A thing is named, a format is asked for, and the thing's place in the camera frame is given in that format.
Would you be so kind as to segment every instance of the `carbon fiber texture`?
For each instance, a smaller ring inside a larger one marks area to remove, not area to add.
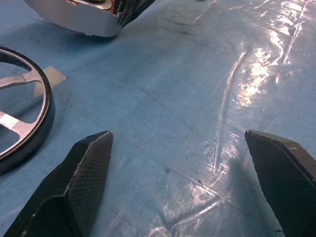
[[[287,146],[296,154],[306,151],[297,143],[254,131],[246,132],[245,139],[262,191],[285,236],[315,237],[316,188]]]
[[[67,193],[69,205],[83,237],[88,237],[103,196],[109,166],[112,136],[94,142]]]

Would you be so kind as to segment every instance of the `black plastic piece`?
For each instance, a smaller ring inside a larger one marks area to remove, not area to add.
[[[135,20],[156,0],[115,0],[114,15],[120,15],[118,25],[126,26]]]
[[[316,236],[316,160],[298,143],[246,131],[260,186],[286,237]]]
[[[111,131],[77,142],[43,179],[5,237],[88,237],[103,196]]]

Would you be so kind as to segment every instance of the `silver metal part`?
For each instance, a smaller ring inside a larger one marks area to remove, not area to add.
[[[43,101],[37,119],[32,123],[23,122],[0,111],[0,127],[19,135],[18,141],[4,151],[0,151],[0,175],[6,173],[34,152],[45,140],[54,121],[54,103],[49,81],[44,72],[30,59],[13,50],[0,47],[0,62],[9,63],[28,70],[27,73],[0,78],[0,91],[17,85],[40,82]]]
[[[110,11],[112,3],[89,3],[84,0],[25,0],[44,19],[88,36],[117,36],[119,18]]]

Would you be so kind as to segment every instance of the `scratch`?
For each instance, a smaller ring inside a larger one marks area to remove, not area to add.
[[[163,227],[153,227],[152,224],[148,223],[153,229],[146,235],[146,237],[151,237],[155,232],[159,232],[161,235],[163,235],[164,237],[168,237],[166,236],[164,233],[162,233],[162,231],[160,229],[162,229]]]
[[[164,17],[162,17],[162,19],[165,21],[171,22],[173,24],[180,25],[180,26],[192,26],[191,24],[187,24],[187,23],[180,23],[180,22],[176,22],[176,21],[171,21],[171,20],[168,20],[167,18],[164,18]]]
[[[184,16],[184,17],[186,17],[186,18],[189,18],[189,19],[191,19],[191,20],[194,20],[195,18],[194,17],[191,17],[191,16],[188,16],[188,15],[186,15],[186,14],[184,14],[184,13],[182,13],[182,12],[178,12],[178,11],[176,11],[176,10],[172,10],[174,13],[176,13],[176,14],[178,14],[178,15],[181,15],[181,16]]]
[[[291,38],[291,40],[290,40],[290,42],[289,42],[289,44],[287,46],[287,49],[286,49],[286,51],[284,53],[283,64],[285,63],[285,61],[288,58],[288,55],[289,55],[289,53],[290,53],[290,51],[292,49],[294,41],[296,40],[296,38],[298,37],[298,34],[302,30],[302,25],[301,24],[302,23],[298,23],[298,24],[294,25],[294,27],[295,27],[294,36]]]
[[[39,22],[46,23],[46,24],[53,25],[53,26],[58,26],[58,25],[55,25],[55,24],[53,24],[53,23],[49,23],[49,22],[46,22],[46,21],[43,21],[43,20],[35,19],[35,18],[31,17],[31,16],[29,16],[29,17],[30,17],[31,19],[35,20],[35,21],[39,21]]]
[[[64,111],[63,111],[63,114],[65,113],[65,111],[66,111],[66,108],[67,108],[67,106],[68,106],[68,103],[69,103],[69,99],[70,99],[70,95],[71,95],[71,90],[70,90],[70,92],[69,92],[69,95],[68,95],[68,97],[67,97],[67,101],[66,101],[66,105],[65,105],[65,108],[64,108]],[[61,117],[61,119],[60,119],[60,126],[59,126],[59,128],[58,128],[58,132],[57,132],[57,134],[59,134],[59,132],[60,132],[60,130],[61,130],[61,128],[62,128],[62,126],[63,126],[63,114],[62,114],[62,117]]]
[[[223,175],[226,175],[227,176],[227,173],[225,172],[225,170],[223,169],[216,177],[216,179],[213,180],[213,182],[211,184],[208,184],[207,186],[209,188],[212,188],[215,184],[217,183],[222,183],[220,180],[222,178]]]
[[[245,5],[233,6],[233,7],[228,8],[228,10],[241,9],[241,8],[243,8],[244,6],[245,6]]]
[[[265,12],[262,13],[260,16],[261,16],[261,17],[264,17],[267,13],[268,13],[268,11],[265,11]]]
[[[188,216],[185,219],[180,220],[178,223],[176,223],[175,225],[172,226],[171,233],[174,231],[174,229],[177,226],[180,226],[180,225],[183,225],[183,224],[187,224],[187,223],[191,222],[192,220],[196,220],[199,216],[203,215],[204,213],[207,213],[209,210],[212,210],[215,206],[217,206],[220,203],[224,203],[224,201],[221,200],[221,199],[218,199],[216,202],[212,203],[211,205],[207,206],[203,210],[199,211],[197,214]]]
[[[229,132],[228,130],[224,130],[224,131],[227,132],[227,133],[229,133],[230,135],[233,135],[233,136],[235,136],[235,137],[240,138],[240,136],[238,136],[237,134],[234,134],[234,133],[232,133],[232,132]]]
[[[263,3],[261,3],[259,6],[254,7],[254,9],[258,9],[260,7],[262,7],[264,4],[270,2],[270,0],[265,0]]]
[[[174,28],[171,28],[171,27],[164,27],[164,26],[161,26],[160,28],[163,29],[163,30],[165,30],[165,31],[169,31],[170,33],[175,34],[175,35],[178,35],[179,33],[181,33],[181,32],[179,32],[179,31],[177,31],[177,30],[175,30]],[[206,44],[203,44],[203,43],[199,42],[197,39],[191,39],[191,38],[188,38],[188,37],[185,37],[185,36],[184,36],[182,39],[183,39],[183,40],[187,40],[187,41],[192,42],[192,43],[195,43],[195,44],[200,45],[200,46],[202,46],[202,47],[206,47],[206,48],[209,48],[209,49],[211,49],[211,50],[224,53],[225,55],[227,55],[227,56],[229,56],[229,57],[231,56],[229,53],[227,53],[227,52],[225,52],[225,51],[221,51],[221,50],[219,50],[219,49],[217,49],[217,48],[215,48],[215,47],[210,47],[210,46],[208,46],[208,45],[206,45]]]
[[[239,67],[239,65],[241,64],[241,62],[243,61],[243,59],[245,58],[246,52],[243,52],[240,57],[238,58],[238,60],[234,63],[227,82],[226,82],[226,88],[224,90],[224,95],[223,95],[223,100],[222,100],[222,104],[221,104],[221,109],[220,109],[220,113],[218,116],[218,130],[216,133],[216,144],[215,144],[215,149],[214,149],[214,159],[213,159],[213,167],[217,168],[217,160],[220,154],[220,145],[222,143],[222,133],[223,133],[223,125],[224,125],[224,116],[225,116],[225,112],[226,112],[226,106],[227,106],[227,98],[229,96],[229,92],[231,90],[231,86],[232,86],[232,78],[235,75],[235,72],[237,70],[237,68]]]
[[[155,102],[157,102],[161,107],[169,111],[172,115],[174,115],[177,119],[179,119],[183,124],[185,124],[192,132],[199,135],[201,138],[205,139],[205,137],[200,134],[198,131],[196,131],[192,126],[190,126],[181,116],[176,115],[171,109],[169,109],[167,106],[165,106],[163,103],[158,101],[155,97],[153,97],[148,91],[144,89],[140,89],[140,91],[143,91],[146,95],[150,96]]]
[[[144,151],[143,149],[141,149],[141,148],[135,146],[135,144],[134,144],[133,142],[131,142],[130,140],[128,140],[128,143],[129,143],[130,145],[132,145],[135,149],[137,149],[137,150],[139,150],[140,152],[142,152],[143,154],[147,155],[149,158],[151,158],[152,160],[154,160],[154,161],[157,162],[158,164],[165,166],[164,163],[161,162],[161,160],[160,160],[159,158],[157,158],[157,157],[153,156],[152,154],[147,153],[147,152]],[[229,206],[231,206],[232,208],[234,208],[234,209],[240,211],[240,212],[243,213],[244,215],[249,216],[249,217],[252,217],[252,214],[251,214],[251,213],[249,213],[249,212],[247,212],[246,210],[240,208],[236,203],[234,203],[233,201],[229,200],[229,198],[227,198],[227,197],[229,196],[229,194],[231,193],[230,191],[226,191],[226,192],[224,192],[222,195],[220,195],[218,192],[216,192],[216,191],[210,189],[208,186],[203,185],[203,187],[201,187],[201,186],[199,185],[199,182],[198,182],[198,181],[196,181],[195,179],[191,178],[190,176],[188,176],[188,175],[182,173],[181,171],[179,171],[179,170],[177,170],[177,169],[173,169],[173,171],[174,171],[176,174],[178,174],[178,175],[182,176],[183,178],[185,178],[186,180],[188,180],[189,182],[191,182],[191,183],[193,183],[193,184],[199,186],[201,189],[205,190],[208,194],[210,194],[210,195],[212,195],[212,196],[214,196],[214,197],[219,198],[221,201],[223,201],[223,202],[226,203],[227,205],[229,205]]]
[[[194,20],[194,22],[193,23],[195,23],[196,21],[198,21],[201,17],[203,16],[203,13],[201,13],[201,15],[200,16],[198,16],[195,20]]]
[[[302,18],[304,17],[304,13],[305,13],[305,11],[306,11],[307,4],[309,4],[310,2],[311,2],[311,1],[306,1],[306,2],[304,3],[304,6],[302,7],[302,11],[301,11],[301,13],[300,13],[299,19],[302,19]]]
[[[265,30],[274,31],[274,32],[276,32],[276,33],[278,33],[279,35],[282,35],[282,36],[284,36],[284,37],[289,37],[289,35],[287,35],[287,34],[281,32],[281,31],[279,31],[279,30],[277,30],[276,28],[273,28],[273,27],[271,27],[271,26],[262,26],[262,25],[254,24],[254,23],[252,23],[252,25],[257,26],[257,27],[260,27],[260,28],[263,28],[263,29],[265,29]]]
[[[210,1],[206,6],[211,6],[211,5],[215,4],[216,2],[217,2],[217,0]]]
[[[213,228],[214,230],[213,230],[213,233],[212,233],[211,236],[214,236],[214,233],[215,233],[215,231],[216,231],[216,229],[217,229],[217,226],[218,226],[218,224],[219,224],[219,221],[220,221],[220,219],[221,219],[222,214],[223,214],[223,209],[221,209],[221,213],[219,214],[219,217],[217,218],[217,221],[216,221],[215,227]]]
[[[122,218],[122,216],[120,214],[118,214],[114,220],[110,223],[109,227],[107,228],[107,230],[105,231],[104,236],[108,237],[110,236],[111,231],[113,230],[113,228],[118,224],[118,222],[120,221],[120,219]]]

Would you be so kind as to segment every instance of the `metal ring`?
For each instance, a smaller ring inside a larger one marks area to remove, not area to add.
[[[19,135],[19,140],[0,152],[0,175],[10,171],[44,142],[54,122],[55,107],[49,81],[44,72],[31,59],[8,48],[0,47],[0,62],[28,70],[27,73],[0,79],[0,91],[16,85],[40,82],[43,86],[43,104],[36,121],[25,123],[0,111],[0,126]]]

